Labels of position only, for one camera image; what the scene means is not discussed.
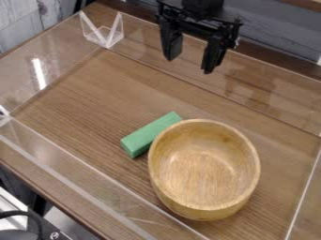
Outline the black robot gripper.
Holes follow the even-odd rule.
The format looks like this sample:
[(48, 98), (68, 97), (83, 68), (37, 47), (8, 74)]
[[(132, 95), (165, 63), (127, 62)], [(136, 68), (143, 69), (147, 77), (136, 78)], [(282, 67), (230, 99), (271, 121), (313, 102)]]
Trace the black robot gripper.
[(211, 74), (227, 48), (238, 45), (240, 18), (224, 10), (224, 0), (156, 0), (156, 4), (165, 59), (171, 61), (180, 54), (184, 33), (207, 39), (200, 69)]

